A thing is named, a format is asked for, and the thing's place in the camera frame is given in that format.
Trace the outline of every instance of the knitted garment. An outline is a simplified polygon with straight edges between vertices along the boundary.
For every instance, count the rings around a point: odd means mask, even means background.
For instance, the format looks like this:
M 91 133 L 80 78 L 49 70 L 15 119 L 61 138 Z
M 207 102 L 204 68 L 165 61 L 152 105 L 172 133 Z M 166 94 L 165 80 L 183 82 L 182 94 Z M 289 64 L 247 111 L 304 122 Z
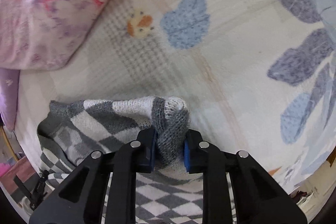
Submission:
M 200 174 L 186 173 L 182 158 L 188 122 L 186 104 L 176 97 L 72 104 L 51 101 L 48 117 L 38 126 L 41 169 L 51 172 L 48 183 L 57 187 L 92 151 L 116 151 L 135 140 L 140 130 L 153 126 L 157 131 L 156 169 L 137 174 L 136 221 L 201 223 L 203 181 Z

